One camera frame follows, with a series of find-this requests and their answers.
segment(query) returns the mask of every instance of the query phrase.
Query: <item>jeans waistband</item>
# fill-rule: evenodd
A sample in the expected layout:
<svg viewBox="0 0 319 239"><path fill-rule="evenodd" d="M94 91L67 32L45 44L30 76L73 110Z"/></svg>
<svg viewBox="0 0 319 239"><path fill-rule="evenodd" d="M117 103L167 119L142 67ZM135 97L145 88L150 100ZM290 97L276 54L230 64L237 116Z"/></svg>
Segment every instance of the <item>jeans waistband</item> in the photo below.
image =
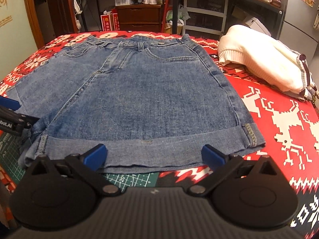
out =
<svg viewBox="0 0 319 239"><path fill-rule="evenodd" d="M127 47L127 48L155 48L163 47L174 44L184 44L192 42L188 34L183 35L181 38L170 38L170 39L156 39L147 36L135 35L131 38L97 38L89 36L83 41L85 44L97 45L97 46L108 46L113 45L114 47Z"/></svg>

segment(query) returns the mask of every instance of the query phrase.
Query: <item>blue gripper pad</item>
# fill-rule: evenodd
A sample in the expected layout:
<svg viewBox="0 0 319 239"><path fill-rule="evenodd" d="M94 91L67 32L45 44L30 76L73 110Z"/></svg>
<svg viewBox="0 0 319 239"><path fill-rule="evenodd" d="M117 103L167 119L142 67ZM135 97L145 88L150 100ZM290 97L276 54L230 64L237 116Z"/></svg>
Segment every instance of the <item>blue gripper pad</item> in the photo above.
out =
<svg viewBox="0 0 319 239"><path fill-rule="evenodd" d="M0 96L0 105L14 111L20 108L20 103L18 101L3 96Z"/></svg>
<svg viewBox="0 0 319 239"><path fill-rule="evenodd" d="M107 148L103 144L98 144L80 156L80 161L93 171L97 171L106 160Z"/></svg>
<svg viewBox="0 0 319 239"><path fill-rule="evenodd" d="M226 164L229 160L228 156L208 144L203 146L201 153L203 163L207 164L212 171Z"/></svg>

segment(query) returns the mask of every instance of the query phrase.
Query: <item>belt loop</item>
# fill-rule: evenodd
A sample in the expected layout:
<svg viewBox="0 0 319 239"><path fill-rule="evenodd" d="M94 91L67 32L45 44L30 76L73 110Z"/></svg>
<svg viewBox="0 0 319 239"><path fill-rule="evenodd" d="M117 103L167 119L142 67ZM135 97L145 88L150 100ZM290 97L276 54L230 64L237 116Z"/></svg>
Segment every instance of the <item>belt loop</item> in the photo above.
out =
<svg viewBox="0 0 319 239"><path fill-rule="evenodd" d="M139 42L138 43L138 51L141 52L144 50L144 42Z"/></svg>

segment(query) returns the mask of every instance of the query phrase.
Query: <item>wooden drawer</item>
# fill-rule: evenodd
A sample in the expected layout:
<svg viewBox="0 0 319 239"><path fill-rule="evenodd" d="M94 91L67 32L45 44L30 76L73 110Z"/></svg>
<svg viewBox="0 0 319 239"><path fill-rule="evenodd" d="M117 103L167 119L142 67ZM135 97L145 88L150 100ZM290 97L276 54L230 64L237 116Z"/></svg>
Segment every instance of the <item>wooden drawer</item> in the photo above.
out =
<svg viewBox="0 0 319 239"><path fill-rule="evenodd" d="M161 5L138 4L117 6L120 24L160 24Z"/></svg>
<svg viewBox="0 0 319 239"><path fill-rule="evenodd" d="M120 30L160 32L160 26L153 25L153 24L121 24L120 23Z"/></svg>

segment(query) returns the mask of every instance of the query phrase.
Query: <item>door frame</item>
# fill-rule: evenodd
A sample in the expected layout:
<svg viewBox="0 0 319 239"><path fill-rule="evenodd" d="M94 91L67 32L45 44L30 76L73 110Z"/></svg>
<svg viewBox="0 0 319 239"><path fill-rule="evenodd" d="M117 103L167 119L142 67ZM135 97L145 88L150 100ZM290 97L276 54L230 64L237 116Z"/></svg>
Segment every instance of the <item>door frame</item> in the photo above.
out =
<svg viewBox="0 0 319 239"><path fill-rule="evenodd" d="M29 19L30 28L33 34L34 41L38 49L44 46L44 39L40 29L37 13L33 0L24 0L26 11Z"/></svg>
<svg viewBox="0 0 319 239"><path fill-rule="evenodd" d="M73 10L73 5L72 5L73 0L68 0L67 6L69 7L70 13L71 13L71 23L70 23L70 30L73 31L73 33L77 33L78 28L75 22L75 16L72 15ZM29 24L30 28L33 34L34 41L36 43L36 46L38 49L44 46L44 39L42 36L42 32L40 29L37 13L35 10L34 6L34 1L33 0L24 0L25 6L26 6L26 11L29 19Z"/></svg>

